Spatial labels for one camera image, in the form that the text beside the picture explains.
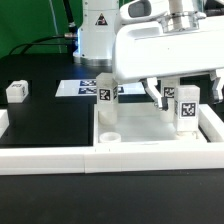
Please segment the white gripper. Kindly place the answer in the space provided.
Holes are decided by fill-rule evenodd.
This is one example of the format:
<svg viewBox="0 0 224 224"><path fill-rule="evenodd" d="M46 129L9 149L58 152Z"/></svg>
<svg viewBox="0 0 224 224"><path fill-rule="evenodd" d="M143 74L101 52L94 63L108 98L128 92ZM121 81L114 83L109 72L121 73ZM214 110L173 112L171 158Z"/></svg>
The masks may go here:
<svg viewBox="0 0 224 224"><path fill-rule="evenodd" d="M164 33L158 22L124 26L114 43L114 79L119 83L143 79L141 83L154 105L167 111L168 100L157 89L157 78L212 71L213 102L221 103L224 99L224 18L206 18L199 25L198 30L174 33Z"/></svg>

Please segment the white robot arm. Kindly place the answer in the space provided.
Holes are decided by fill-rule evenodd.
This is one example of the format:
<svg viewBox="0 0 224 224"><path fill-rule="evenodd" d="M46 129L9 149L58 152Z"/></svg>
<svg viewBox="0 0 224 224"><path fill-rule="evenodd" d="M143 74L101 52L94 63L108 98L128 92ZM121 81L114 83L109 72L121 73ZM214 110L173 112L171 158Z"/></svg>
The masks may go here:
<svg viewBox="0 0 224 224"><path fill-rule="evenodd" d="M140 82L161 110L161 79L208 74L223 100L224 15L208 17L203 0L82 0L74 61L110 66L120 83Z"/></svg>

